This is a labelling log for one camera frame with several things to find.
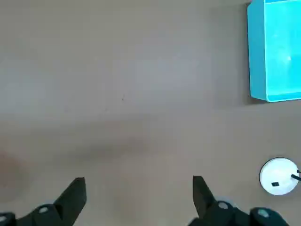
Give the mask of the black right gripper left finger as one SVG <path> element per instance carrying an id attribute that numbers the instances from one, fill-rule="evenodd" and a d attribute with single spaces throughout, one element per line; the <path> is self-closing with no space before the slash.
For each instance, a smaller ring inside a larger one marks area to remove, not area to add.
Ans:
<path id="1" fill-rule="evenodd" d="M 84 177 L 75 178 L 61 195 L 50 204 L 36 207 L 32 212 L 16 218 L 13 212 L 2 212 L 2 226 L 72 226 L 87 203 Z"/>

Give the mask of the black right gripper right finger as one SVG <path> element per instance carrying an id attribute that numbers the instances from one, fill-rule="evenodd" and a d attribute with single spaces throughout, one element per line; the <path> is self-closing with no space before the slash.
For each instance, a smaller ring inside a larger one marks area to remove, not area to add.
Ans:
<path id="1" fill-rule="evenodd" d="M 226 201 L 215 199 L 202 176 L 193 177 L 193 202 L 198 214 L 190 226 L 287 226 L 276 211 L 263 207 L 252 208 L 249 213 Z"/>

